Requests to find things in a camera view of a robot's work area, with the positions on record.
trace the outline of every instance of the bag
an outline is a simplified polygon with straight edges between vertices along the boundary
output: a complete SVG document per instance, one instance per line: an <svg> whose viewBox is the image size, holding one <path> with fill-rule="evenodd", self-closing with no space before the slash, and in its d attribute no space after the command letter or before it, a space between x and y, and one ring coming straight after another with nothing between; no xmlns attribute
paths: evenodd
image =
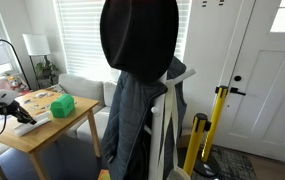
<svg viewBox="0 0 285 180"><path fill-rule="evenodd" d="M174 137L174 148L173 148L173 169L171 170L167 180L191 180L190 176L180 167L178 167L178 152L176 148L176 139L178 137L178 110L177 100L175 93L175 86L172 80L166 82L168 88L165 94L165 114L164 114L164 126L163 126L163 144L160 153L160 160L158 165L158 179L163 179L164 169L164 144L168 126L172 117L173 125L173 137Z"/></svg>
<svg viewBox="0 0 285 180"><path fill-rule="evenodd" d="M142 83L155 82L168 70L178 29L176 0L106 0L100 19L109 65Z"/></svg>

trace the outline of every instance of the window blinds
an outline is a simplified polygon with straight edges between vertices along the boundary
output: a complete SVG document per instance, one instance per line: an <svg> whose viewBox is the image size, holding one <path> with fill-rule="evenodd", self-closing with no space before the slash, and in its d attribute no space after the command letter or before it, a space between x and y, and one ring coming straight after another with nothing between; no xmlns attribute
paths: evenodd
<svg viewBox="0 0 285 180"><path fill-rule="evenodd" d="M108 65L100 41L100 17L104 2L55 0L69 74L93 80L110 80L118 76ZM182 61L191 0L178 0L177 3L180 21L175 55Z"/></svg>

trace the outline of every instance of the green object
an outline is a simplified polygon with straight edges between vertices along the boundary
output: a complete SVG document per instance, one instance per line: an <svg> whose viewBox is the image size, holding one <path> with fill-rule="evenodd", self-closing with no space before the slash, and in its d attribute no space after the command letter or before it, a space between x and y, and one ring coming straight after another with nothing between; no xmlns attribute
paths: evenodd
<svg viewBox="0 0 285 180"><path fill-rule="evenodd" d="M74 98L70 94L62 94L52 102L50 110L54 118L67 117L74 109Z"/></svg>

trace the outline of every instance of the white strap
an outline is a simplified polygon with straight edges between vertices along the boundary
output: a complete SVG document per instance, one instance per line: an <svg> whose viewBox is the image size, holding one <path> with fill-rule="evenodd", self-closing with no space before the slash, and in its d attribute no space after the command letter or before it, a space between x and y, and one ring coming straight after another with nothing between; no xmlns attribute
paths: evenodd
<svg viewBox="0 0 285 180"><path fill-rule="evenodd" d="M175 86L172 80L168 80L166 82L166 86L168 88L168 91L165 94L163 143L162 143L162 149L161 149L160 160L159 160L159 165L158 165L158 179L163 179L165 138L166 138L166 134L167 134L167 130L170 124L171 117L172 117L173 136L174 136L173 166L174 168L176 168L178 165L178 155L177 155L177 150L176 150L176 139L177 139L177 134L178 134L178 112L177 112Z"/></svg>

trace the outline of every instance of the hanging jacket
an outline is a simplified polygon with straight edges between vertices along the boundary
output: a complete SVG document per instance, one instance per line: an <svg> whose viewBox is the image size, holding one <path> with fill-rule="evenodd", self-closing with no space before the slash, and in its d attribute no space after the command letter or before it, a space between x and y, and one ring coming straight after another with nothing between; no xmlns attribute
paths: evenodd
<svg viewBox="0 0 285 180"><path fill-rule="evenodd" d="M167 72L167 78L173 79L185 72L185 65L173 58ZM161 82L143 84L127 72L121 73L114 93L109 122L102 139L102 155L108 162L112 180L146 179L149 151L144 146L144 125L152 119L151 108L156 97L167 91ZM176 85L179 129L186 110L183 100L182 83ZM166 141L165 171L171 169L173 134L169 126Z"/></svg>

